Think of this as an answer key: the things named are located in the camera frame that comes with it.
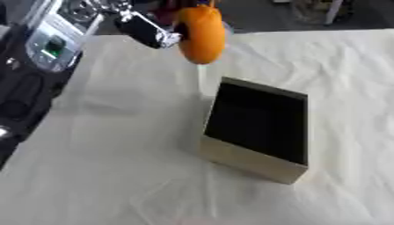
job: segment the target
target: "table surface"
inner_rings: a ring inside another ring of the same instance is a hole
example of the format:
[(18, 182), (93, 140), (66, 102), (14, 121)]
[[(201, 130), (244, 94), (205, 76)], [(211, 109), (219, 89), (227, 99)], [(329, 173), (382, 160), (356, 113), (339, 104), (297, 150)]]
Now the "table surface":
[[(54, 109), (0, 173), (0, 223), (392, 224), (394, 31), (229, 35), (206, 67), (93, 38)], [(307, 93), (294, 185), (197, 153), (221, 76)]]

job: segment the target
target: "table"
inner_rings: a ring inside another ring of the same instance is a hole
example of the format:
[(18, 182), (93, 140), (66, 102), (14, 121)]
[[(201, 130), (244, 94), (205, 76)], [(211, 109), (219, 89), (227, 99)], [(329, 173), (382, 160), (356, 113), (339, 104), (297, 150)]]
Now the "table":
[[(0, 173), (0, 223), (391, 224), (394, 32), (230, 35), (189, 64), (98, 36), (65, 93)], [(197, 153), (221, 76), (310, 98), (310, 170), (280, 185)]]

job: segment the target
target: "white object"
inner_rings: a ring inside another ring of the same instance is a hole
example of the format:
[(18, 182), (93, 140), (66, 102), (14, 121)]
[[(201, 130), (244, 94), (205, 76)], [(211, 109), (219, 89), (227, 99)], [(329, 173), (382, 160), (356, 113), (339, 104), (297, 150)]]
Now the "white object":
[(340, 10), (340, 6), (343, 4), (343, 0), (334, 0), (331, 4), (330, 10), (327, 12), (327, 17), (325, 19), (325, 24), (330, 25), (337, 17)]
[[(392, 30), (234, 35), (196, 68), (177, 48), (95, 37), (0, 173), (0, 224), (392, 224), (393, 43)], [(309, 94), (310, 169), (297, 183), (193, 152), (222, 75)]]
[(285, 4), (285, 3), (290, 3), (291, 0), (273, 0), (273, 2), (276, 4)]

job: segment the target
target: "cardboard box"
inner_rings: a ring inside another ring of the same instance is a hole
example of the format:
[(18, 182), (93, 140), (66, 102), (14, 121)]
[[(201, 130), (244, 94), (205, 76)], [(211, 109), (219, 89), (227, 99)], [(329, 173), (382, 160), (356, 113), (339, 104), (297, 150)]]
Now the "cardboard box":
[(224, 77), (201, 153), (213, 162), (294, 183), (308, 169), (308, 97)]

